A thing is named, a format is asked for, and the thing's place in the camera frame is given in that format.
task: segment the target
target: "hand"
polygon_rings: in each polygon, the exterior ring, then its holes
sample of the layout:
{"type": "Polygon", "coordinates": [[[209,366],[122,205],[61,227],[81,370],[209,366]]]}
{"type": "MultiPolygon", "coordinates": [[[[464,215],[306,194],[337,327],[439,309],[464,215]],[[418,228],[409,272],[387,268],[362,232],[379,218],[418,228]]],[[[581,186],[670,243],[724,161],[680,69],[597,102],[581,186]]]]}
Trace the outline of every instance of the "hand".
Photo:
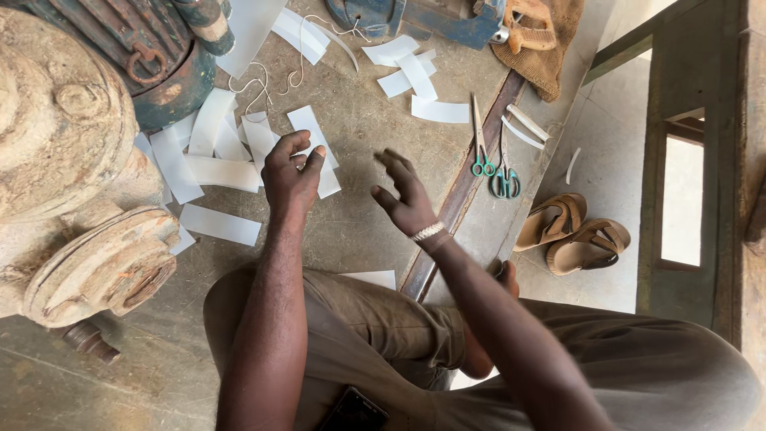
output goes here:
{"type": "Polygon", "coordinates": [[[266,156],[261,178],[264,180],[266,198],[271,206],[271,219],[280,222],[306,224],[306,214],[316,201],[319,173],[325,162],[327,150],[317,146],[311,154],[294,156],[309,147],[311,133],[299,130],[285,135],[266,156]],[[306,164],[302,170],[297,166],[306,164]]]}
{"type": "Polygon", "coordinates": [[[382,153],[375,153],[375,158],[385,166],[385,172],[394,179],[394,187],[399,191],[401,198],[397,200],[380,186],[373,186],[370,192],[391,217],[396,227],[406,236],[413,236],[433,225],[437,218],[430,206],[426,189],[417,178],[412,162],[390,148],[386,148],[382,153]]]}

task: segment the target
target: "brown trousers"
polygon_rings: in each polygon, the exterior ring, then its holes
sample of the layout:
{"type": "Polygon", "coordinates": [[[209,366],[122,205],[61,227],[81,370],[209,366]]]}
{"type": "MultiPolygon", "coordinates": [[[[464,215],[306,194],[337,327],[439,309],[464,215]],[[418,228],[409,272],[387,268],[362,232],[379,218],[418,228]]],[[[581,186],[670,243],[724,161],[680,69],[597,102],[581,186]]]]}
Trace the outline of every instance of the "brown trousers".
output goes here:
{"type": "MultiPolygon", "coordinates": [[[[205,299],[205,330],[221,375],[255,276],[234,271],[205,299]]],[[[353,385],[387,411],[385,429],[532,429],[501,376],[438,386],[465,354],[454,308],[429,308],[386,288],[305,269],[309,327],[295,429],[314,429],[353,385]],[[403,377],[391,364],[411,363],[403,377]]],[[[522,300],[580,365],[617,429],[739,431],[760,400],[745,359],[695,324],[522,300]]]]}

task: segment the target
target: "scissors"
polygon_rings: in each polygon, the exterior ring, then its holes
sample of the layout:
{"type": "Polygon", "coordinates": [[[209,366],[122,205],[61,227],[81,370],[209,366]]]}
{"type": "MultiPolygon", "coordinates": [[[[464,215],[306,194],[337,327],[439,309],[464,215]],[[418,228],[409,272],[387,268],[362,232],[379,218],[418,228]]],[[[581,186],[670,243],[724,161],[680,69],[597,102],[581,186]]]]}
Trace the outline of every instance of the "scissors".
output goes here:
{"type": "Polygon", "coordinates": [[[495,176],[489,181],[489,191],[496,198],[513,199],[522,192],[522,182],[516,171],[508,164],[506,153],[506,128],[500,127],[500,166],[497,166],[495,176]],[[513,181],[513,193],[511,193],[511,181],[513,181]]]}
{"type": "Polygon", "coordinates": [[[476,132],[476,162],[471,165],[471,172],[475,176],[493,176],[495,175],[495,165],[490,163],[486,157],[484,133],[481,130],[481,116],[479,115],[479,105],[476,103],[475,94],[473,95],[473,128],[476,132]],[[484,164],[481,163],[481,155],[484,155],[484,164]]]}

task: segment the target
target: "man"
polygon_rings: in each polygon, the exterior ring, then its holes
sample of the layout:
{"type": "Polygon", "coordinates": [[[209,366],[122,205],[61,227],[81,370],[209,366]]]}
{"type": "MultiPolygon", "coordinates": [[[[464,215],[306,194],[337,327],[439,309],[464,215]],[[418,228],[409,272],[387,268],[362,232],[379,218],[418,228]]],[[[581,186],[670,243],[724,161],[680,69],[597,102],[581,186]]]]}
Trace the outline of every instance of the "man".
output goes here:
{"type": "Polygon", "coordinates": [[[375,158],[401,194],[372,196],[438,265],[460,311],[302,268],[300,243],[326,150],[306,158],[309,132],[283,137],[266,159],[271,208],[257,270],[219,280],[205,329],[221,374],[218,430],[315,429],[347,385],[390,416],[386,429],[740,430],[760,386],[739,353],[700,326],[540,301],[519,301],[448,232],[404,157],[375,158]],[[415,386],[390,363],[460,368],[474,387],[415,386]]]}

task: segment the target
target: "brown sandal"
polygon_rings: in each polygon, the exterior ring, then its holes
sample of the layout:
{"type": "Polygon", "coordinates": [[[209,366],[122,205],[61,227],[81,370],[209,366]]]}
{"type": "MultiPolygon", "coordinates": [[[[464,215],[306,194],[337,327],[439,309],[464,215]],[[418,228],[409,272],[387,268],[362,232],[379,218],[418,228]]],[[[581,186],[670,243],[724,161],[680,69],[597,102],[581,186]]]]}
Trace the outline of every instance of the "brown sandal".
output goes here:
{"type": "Polygon", "coordinates": [[[529,213],[513,251],[522,252],[575,233],[587,212],[588,203],[579,193],[553,196],[529,213]]]}
{"type": "Polygon", "coordinates": [[[585,223],[572,237],[552,245],[546,260],[555,275],[606,268],[617,263],[628,245],[630,233],[625,226],[614,220],[595,219],[585,223]]]}

